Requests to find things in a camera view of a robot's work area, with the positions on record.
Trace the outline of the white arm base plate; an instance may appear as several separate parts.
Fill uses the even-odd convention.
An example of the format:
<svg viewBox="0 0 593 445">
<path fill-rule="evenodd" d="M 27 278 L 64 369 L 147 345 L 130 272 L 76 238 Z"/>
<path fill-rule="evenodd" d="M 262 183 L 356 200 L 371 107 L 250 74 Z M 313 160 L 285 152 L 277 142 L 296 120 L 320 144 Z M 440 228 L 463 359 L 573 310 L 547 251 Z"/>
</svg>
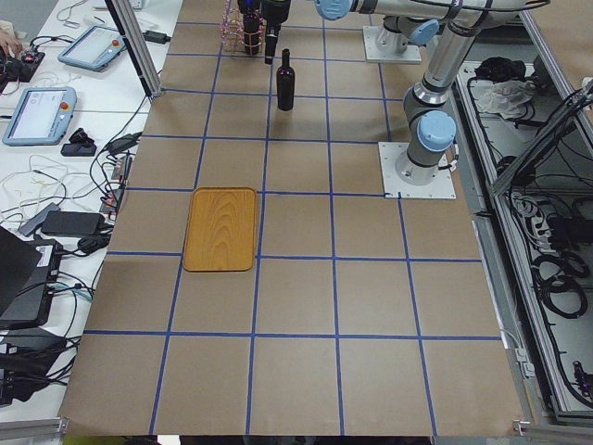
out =
<svg viewBox="0 0 593 445">
<path fill-rule="evenodd" d="M 379 160 L 384 195 L 403 199 L 455 199 L 456 192 L 447 155 L 442 154 L 434 167 L 413 164 L 408 157 L 408 143 L 380 142 Z"/>
<path fill-rule="evenodd" d="M 401 33 L 391 32 L 383 26 L 364 26 L 365 58 L 370 63 L 420 65 L 419 46 L 410 44 Z"/>
</svg>

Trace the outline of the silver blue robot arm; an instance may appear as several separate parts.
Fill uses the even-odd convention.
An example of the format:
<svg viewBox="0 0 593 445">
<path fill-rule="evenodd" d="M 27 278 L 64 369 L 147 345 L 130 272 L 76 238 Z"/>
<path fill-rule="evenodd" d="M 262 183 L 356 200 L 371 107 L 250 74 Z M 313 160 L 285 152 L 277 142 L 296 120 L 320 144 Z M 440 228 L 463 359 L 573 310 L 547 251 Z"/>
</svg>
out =
<svg viewBox="0 0 593 445">
<path fill-rule="evenodd" d="M 385 16 L 377 37 L 378 47 L 387 54 L 403 54 L 409 44 L 427 44 L 439 31 L 437 19 L 417 19 L 403 16 Z"/>
<path fill-rule="evenodd" d="M 316 1 L 324 19 L 349 13 L 382 14 L 394 18 L 397 30 L 411 42 L 431 39 L 429 26 L 445 29 L 420 81 L 404 100 L 411 141 L 406 165 L 428 171 L 437 167 L 457 132 L 455 121 L 442 110 L 448 91 L 475 37 L 483 29 L 501 26 L 520 12 L 547 6 L 548 1 Z"/>
</svg>

